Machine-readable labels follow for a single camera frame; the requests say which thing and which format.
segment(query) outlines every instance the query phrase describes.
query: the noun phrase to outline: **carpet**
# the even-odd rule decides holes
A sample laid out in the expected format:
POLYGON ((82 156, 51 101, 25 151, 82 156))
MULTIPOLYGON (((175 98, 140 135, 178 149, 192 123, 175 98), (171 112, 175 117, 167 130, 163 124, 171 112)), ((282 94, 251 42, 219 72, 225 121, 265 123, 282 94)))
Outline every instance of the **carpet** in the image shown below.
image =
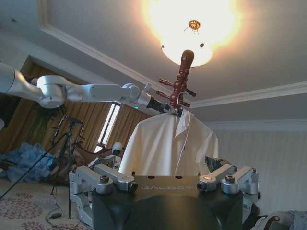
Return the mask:
MULTIPOLYGON (((0 194, 11 186, 6 179, 0 179, 0 194)), ((56 230, 45 221, 48 212, 56 208, 55 200, 50 195, 51 184, 18 183, 0 200, 0 230, 56 230)), ((71 219, 68 219, 68 187, 57 186, 57 203, 63 215, 49 221, 62 228, 88 230, 77 219, 77 207, 71 204, 71 219)))

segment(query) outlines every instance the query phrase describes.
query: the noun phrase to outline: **brown curtain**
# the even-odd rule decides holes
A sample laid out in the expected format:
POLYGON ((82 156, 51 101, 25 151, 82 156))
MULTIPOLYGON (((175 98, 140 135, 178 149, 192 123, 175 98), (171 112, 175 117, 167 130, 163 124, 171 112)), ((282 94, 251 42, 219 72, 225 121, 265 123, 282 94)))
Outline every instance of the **brown curtain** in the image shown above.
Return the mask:
MULTIPOLYGON (((103 124, 105 123, 106 116, 110 110, 111 103, 77 103, 77 102, 65 102, 65 115, 74 117, 76 119, 82 120, 85 123, 84 131, 82 136, 85 140, 82 141, 82 147, 90 152, 94 152, 94 149, 97 145, 97 141, 102 129, 103 124)), ((60 122, 60 117, 50 120, 47 126, 47 132, 42 141, 42 145, 45 149, 50 147, 50 141, 55 133, 55 130, 52 127, 57 127, 60 122)), ((72 143, 77 137, 80 125, 76 124, 72 133, 72 143)), ((57 138, 60 138, 65 132, 69 131, 69 121, 65 120, 61 126, 60 132, 57 138)), ((54 153, 56 150, 59 150, 63 141, 59 142, 55 150, 51 153, 54 153)))
MULTIPOLYGON (((39 65, 33 64, 29 73, 23 73, 26 76, 27 81, 32 78, 38 78, 43 75, 57 75, 56 73, 45 69, 39 65)), ((36 118, 36 110, 33 107, 36 102, 21 99, 17 105, 15 113, 13 114, 7 128, 4 128, 0 132, 0 153, 7 153, 20 147, 23 141, 27 141, 29 131, 34 125, 36 118)), ((72 116, 85 122, 83 137, 83 148, 88 151, 94 151, 97 140, 102 129, 102 125, 105 122, 107 113, 110 109, 111 103, 73 103, 65 102, 65 115, 72 116)), ((50 120, 47 125, 47 132, 43 138, 42 145, 45 149, 50 147, 50 140, 55 130, 51 127, 57 127, 61 117, 50 120)), ((68 131, 68 122, 62 124, 61 131, 58 135, 60 137, 66 131, 68 131)), ((72 140, 75 140, 76 132, 79 130, 79 126, 76 125, 73 133, 72 140)), ((33 138, 31 144, 35 144, 37 138, 33 138)))
POLYGON ((123 147, 126 147, 136 125, 149 117, 151 116, 123 104, 107 140, 106 148, 112 148, 112 145, 117 141, 121 142, 123 147))

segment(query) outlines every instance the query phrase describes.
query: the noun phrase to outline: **ceiling molding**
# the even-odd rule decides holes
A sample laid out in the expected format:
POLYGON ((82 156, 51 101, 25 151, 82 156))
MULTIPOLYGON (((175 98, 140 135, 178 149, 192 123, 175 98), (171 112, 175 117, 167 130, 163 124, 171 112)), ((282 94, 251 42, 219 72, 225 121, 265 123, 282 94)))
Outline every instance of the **ceiling molding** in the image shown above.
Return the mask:
POLYGON ((97 59, 98 61, 118 70, 126 74, 127 76, 141 82, 143 84, 150 83, 152 88, 155 90, 163 91, 169 95, 173 92, 167 87, 159 84, 158 82, 153 81, 152 79, 140 74, 139 72, 129 68, 128 66, 116 61, 115 59, 105 55, 99 50, 85 44, 84 42, 68 35, 67 33, 59 30, 48 22, 48 9, 47 9, 47 0, 37 0, 37 11, 38 11, 38 19, 40 24, 40 29, 45 33, 57 38, 58 40, 74 47, 81 52, 97 59))
POLYGON ((261 90, 236 93, 227 96, 215 97, 211 99, 193 101, 191 104, 191 108, 245 102, 245 101, 282 97, 282 96, 302 94, 302 93, 307 93, 307 81, 302 81, 288 85, 281 85, 261 90))
POLYGON ((0 41, 23 51, 27 55, 37 58, 43 62, 46 62, 66 73, 69 73, 81 80, 88 83, 111 83, 109 80, 104 79, 102 76, 94 74, 80 66, 69 62, 68 60, 55 55, 40 46, 37 46, 23 38, 17 37, 4 30, 0 31, 0 41))
POLYGON ((307 119, 204 122, 213 131, 307 132, 307 119))

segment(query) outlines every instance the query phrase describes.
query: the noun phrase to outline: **black cable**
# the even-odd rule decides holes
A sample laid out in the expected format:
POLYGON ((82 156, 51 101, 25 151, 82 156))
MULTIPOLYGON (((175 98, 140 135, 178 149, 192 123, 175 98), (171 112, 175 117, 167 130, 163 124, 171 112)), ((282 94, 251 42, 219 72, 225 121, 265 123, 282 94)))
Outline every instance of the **black cable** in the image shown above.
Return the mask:
POLYGON ((80 219, 80 221, 78 222, 78 224, 77 225, 75 225, 73 228, 69 228, 69 227, 60 227, 60 226, 58 226, 58 225, 55 225, 55 224, 53 224, 53 223, 51 223, 49 220, 50 220, 50 218, 51 218, 51 216, 49 216, 52 212, 54 212, 54 211, 56 211, 56 210, 58 210, 58 209, 60 209, 61 210, 61 216, 63 215, 63 209, 60 207, 60 205, 58 205, 58 202, 57 202, 57 195, 58 195, 58 193, 57 193, 57 187, 55 186, 55 192, 53 193, 53 198, 54 198, 54 200, 55 200, 55 205, 57 206, 57 208, 55 208, 54 210, 51 210, 50 212, 48 212, 47 214, 46 214, 46 216, 45 216, 45 221, 49 224, 49 225, 51 225, 53 228, 56 228, 56 229, 59 229, 59 230, 75 230, 75 228, 76 227, 78 227, 79 226, 79 224, 82 222, 82 218, 80 219))

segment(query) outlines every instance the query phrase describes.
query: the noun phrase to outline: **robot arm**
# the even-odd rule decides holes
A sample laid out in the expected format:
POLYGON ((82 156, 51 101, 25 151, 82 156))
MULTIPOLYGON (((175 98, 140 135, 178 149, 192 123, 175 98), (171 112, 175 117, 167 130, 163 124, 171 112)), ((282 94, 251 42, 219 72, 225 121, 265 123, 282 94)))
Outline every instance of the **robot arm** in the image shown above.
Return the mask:
POLYGON ((41 89, 28 83, 21 72, 0 63, 0 92, 39 102, 41 89))
POLYGON ((74 102, 111 102, 138 103, 160 112, 169 110, 147 92, 150 84, 143 91, 132 83, 120 87, 116 84, 77 85, 57 75, 38 78, 36 86, 28 83, 21 72, 0 63, 0 92, 38 102, 44 108, 56 108, 65 100, 74 102))

